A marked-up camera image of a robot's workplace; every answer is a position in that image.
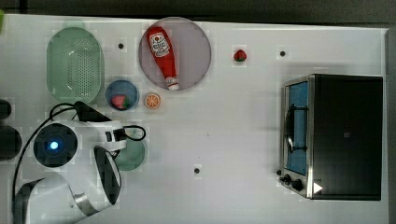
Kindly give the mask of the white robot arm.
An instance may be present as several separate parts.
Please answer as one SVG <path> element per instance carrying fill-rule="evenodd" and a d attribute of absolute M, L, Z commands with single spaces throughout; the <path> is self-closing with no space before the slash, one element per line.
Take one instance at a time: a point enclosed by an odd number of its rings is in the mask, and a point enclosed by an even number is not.
<path fill-rule="evenodd" d="M 124 128 L 83 102 L 54 106 L 27 140 L 44 176 L 12 187 L 13 224 L 77 224 L 114 205 Z"/>

